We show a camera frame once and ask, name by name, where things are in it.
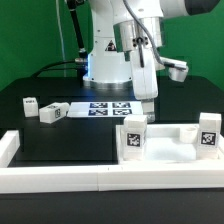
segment green wall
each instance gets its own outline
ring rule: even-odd
[[[66,59],[77,57],[72,21],[64,0],[60,13]],[[186,60],[190,74],[201,75],[224,89],[224,0],[210,14],[165,21],[162,56]],[[78,9],[88,51],[92,47],[88,4]],[[0,90],[46,64],[61,61],[55,0],[0,1]],[[43,75],[62,76],[62,72]]]

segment white cube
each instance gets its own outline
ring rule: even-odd
[[[38,116],[38,104],[35,97],[23,98],[23,107],[26,117]]]
[[[216,113],[201,113],[197,143],[198,159],[217,159],[222,117]]]
[[[40,122],[51,124],[66,116],[68,103],[52,103],[39,110]]]
[[[122,129],[124,160],[143,160],[146,150],[147,116],[128,115]]]

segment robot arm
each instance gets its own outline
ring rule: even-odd
[[[86,0],[65,1],[72,12]],[[132,80],[136,99],[142,101],[144,113],[153,121],[153,99],[158,95],[156,70],[170,67],[170,77],[176,81],[184,81],[188,71],[186,62],[159,56],[157,48],[162,46],[160,19],[210,12],[220,0],[88,1],[93,13],[94,49],[89,54],[89,73],[84,81],[110,86]],[[107,50],[110,44],[113,45],[114,37],[118,54]]]
[[[211,12],[220,0],[160,0],[164,18]]]
[[[156,70],[169,68],[170,78],[183,82],[188,67],[186,62],[161,58],[162,46],[159,20],[210,12],[219,0],[110,0],[114,11],[114,30],[120,51],[129,53],[133,89],[142,101],[148,122],[154,121],[153,99],[157,97]]]

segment black table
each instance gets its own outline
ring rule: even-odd
[[[224,112],[224,92],[202,77],[158,78],[155,123],[197,123]],[[135,100],[131,89],[85,89],[76,78],[24,78],[0,92],[0,134],[18,129],[11,167],[116,164],[115,125],[123,118],[63,118],[51,125],[25,118],[22,99],[53,102]],[[140,190],[0,195],[1,223],[224,223],[223,189]]]

